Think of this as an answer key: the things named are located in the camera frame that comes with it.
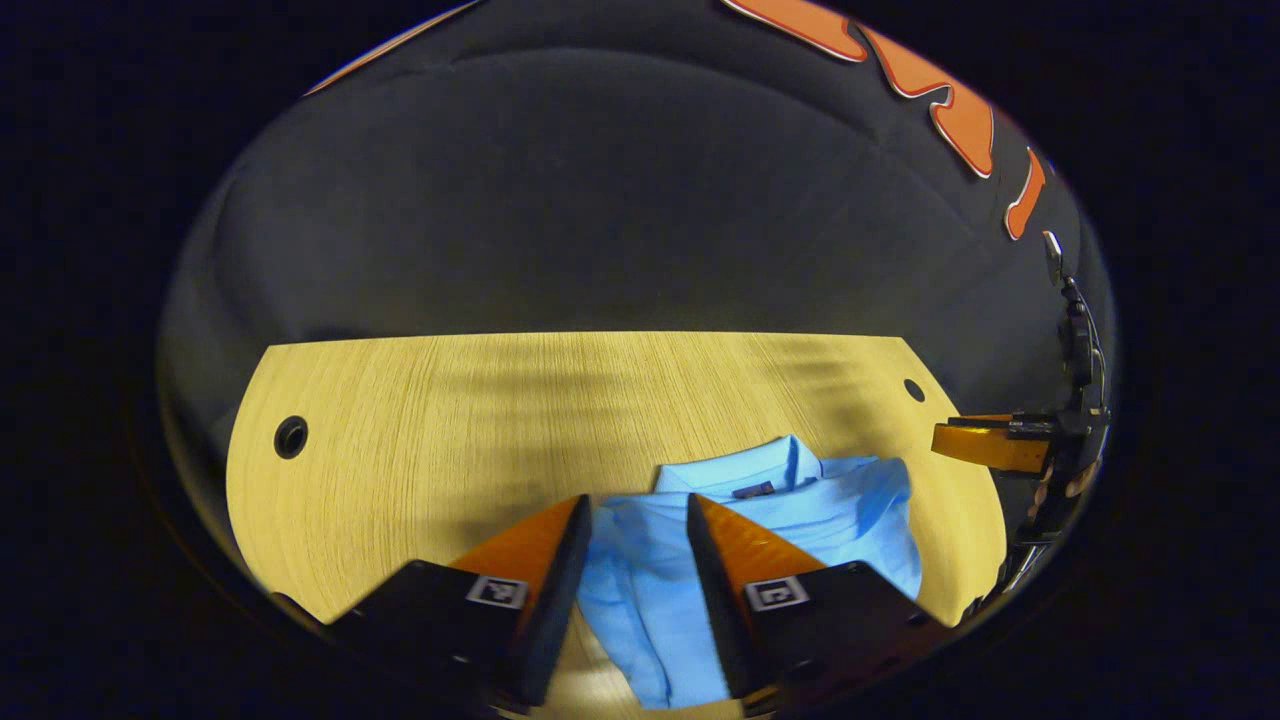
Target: orange graphic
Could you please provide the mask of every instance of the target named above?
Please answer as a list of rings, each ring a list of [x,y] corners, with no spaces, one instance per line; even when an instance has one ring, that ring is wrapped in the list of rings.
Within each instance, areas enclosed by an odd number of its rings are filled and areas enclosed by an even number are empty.
[[[820,5],[805,0],[724,0],[724,4],[841,60],[867,59],[867,49],[849,36],[849,18]]]
[[[1032,159],[1030,168],[1027,169],[1027,183],[1023,184],[1023,192],[1018,200],[1010,202],[1009,209],[1005,210],[1005,227],[1009,228],[1009,237],[1014,240],[1021,238],[1023,233],[1027,232],[1027,220],[1030,219],[1041,190],[1044,188],[1044,168],[1041,167],[1039,158],[1030,147],[1027,149],[1027,154]]]
[[[516,527],[489,538],[480,547],[449,562],[449,568],[529,583],[525,607],[520,612],[518,632],[529,620],[530,611],[538,605],[538,596],[541,594],[543,583],[547,582],[547,573],[550,570],[573,509],[585,501],[586,496],[575,497],[525,518]]]
[[[744,618],[751,616],[742,601],[742,588],[748,583],[774,580],[826,568],[808,552],[723,505],[700,495],[692,496],[690,502],[698,502],[703,518],[707,519],[707,528],[733,588],[733,600]]]
[[[995,169],[991,155],[991,142],[995,136],[991,105],[924,58],[864,24],[859,24],[858,28],[870,40],[881,65],[884,67],[884,77],[900,95],[919,97],[940,87],[948,88],[946,102],[934,102],[929,106],[933,124],[978,177],[991,177]]]

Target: wooden table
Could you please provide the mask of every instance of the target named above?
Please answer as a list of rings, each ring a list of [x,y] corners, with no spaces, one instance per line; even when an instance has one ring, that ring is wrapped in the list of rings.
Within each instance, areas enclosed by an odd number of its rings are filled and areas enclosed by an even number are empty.
[[[1005,553],[989,473],[929,452],[933,423],[956,414],[906,342],[888,337],[545,333],[274,346],[236,419],[227,497],[262,585],[330,621],[407,560],[447,564],[572,495],[649,492],[660,464],[794,433],[819,457],[905,460],[919,603],[955,624],[991,589]],[[282,460],[274,436],[291,415],[310,434]],[[730,701],[662,714],[740,716]],[[576,609],[536,715],[644,715]]]

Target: light blue shirt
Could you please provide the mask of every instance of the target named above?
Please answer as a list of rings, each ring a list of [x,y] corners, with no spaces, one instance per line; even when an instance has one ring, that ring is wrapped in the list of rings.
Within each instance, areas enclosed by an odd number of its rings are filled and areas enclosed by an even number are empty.
[[[772,495],[759,492],[769,483]],[[818,460],[795,436],[724,457],[664,465],[654,495],[593,512],[577,602],[646,708],[728,698],[698,582],[685,512],[696,492],[827,565],[863,560],[910,598],[920,553],[908,528],[911,486],[899,459]]]

